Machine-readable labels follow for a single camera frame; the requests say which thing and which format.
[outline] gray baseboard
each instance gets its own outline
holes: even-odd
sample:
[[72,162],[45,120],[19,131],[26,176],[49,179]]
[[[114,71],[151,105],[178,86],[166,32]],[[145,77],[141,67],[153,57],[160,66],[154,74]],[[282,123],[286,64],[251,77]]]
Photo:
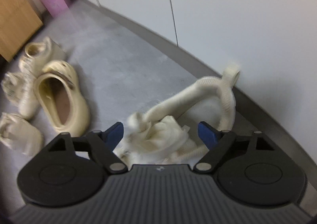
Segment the gray baseboard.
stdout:
[[[112,18],[122,26],[150,43],[174,60],[197,78],[204,76],[219,76],[210,67],[195,58],[189,52],[167,41],[153,31],[129,20],[107,8],[98,7],[87,0],[83,0],[106,16]],[[308,180],[317,189],[317,165],[305,150],[291,137],[268,113],[253,102],[247,95],[237,88],[233,88],[237,102],[237,111],[256,128],[266,133],[282,150],[284,150],[306,173]]]

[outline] white logo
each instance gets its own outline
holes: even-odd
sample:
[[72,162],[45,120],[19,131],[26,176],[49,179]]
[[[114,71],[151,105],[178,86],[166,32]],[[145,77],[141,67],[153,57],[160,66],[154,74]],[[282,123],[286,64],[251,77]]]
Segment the white logo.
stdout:
[[156,170],[161,172],[161,171],[165,170],[165,168],[163,166],[159,166],[159,167],[156,168]]

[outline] concrete floor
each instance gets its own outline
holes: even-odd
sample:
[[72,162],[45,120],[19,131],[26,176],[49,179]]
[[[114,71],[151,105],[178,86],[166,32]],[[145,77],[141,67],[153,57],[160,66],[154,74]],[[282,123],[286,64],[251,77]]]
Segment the concrete floor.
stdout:
[[[92,115],[89,130],[106,130],[117,121],[125,124],[131,113],[145,112],[196,80],[161,51],[82,1],[50,21],[33,40],[47,35],[61,45],[78,73]],[[17,64],[18,60],[11,62],[4,71],[18,71]],[[0,110],[17,112],[2,90]],[[46,144],[55,137],[42,109],[31,124],[44,134]],[[256,129],[237,112],[233,128],[237,134],[250,135]],[[24,205],[15,180],[29,160],[0,143],[1,210],[5,215]],[[309,185],[302,206],[313,215],[316,202],[317,192]]]

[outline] metal screw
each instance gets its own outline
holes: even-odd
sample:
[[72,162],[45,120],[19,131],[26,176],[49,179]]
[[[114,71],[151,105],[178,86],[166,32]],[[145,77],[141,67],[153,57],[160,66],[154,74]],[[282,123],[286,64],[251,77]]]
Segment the metal screw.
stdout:
[[207,162],[201,162],[196,165],[196,169],[200,171],[207,171],[211,169],[211,164]]
[[125,167],[126,166],[121,162],[112,163],[110,165],[110,169],[113,171],[121,171],[121,170],[124,170]]

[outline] ribbed gray surface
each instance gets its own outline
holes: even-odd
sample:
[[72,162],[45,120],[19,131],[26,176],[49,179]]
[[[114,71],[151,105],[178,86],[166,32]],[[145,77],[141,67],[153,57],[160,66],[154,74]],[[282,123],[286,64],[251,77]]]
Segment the ribbed gray surface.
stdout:
[[223,195],[210,176],[192,173],[186,165],[137,165],[111,176],[89,200],[67,208],[27,205],[10,219],[16,224],[198,224],[307,223],[310,217],[295,205],[254,209]]

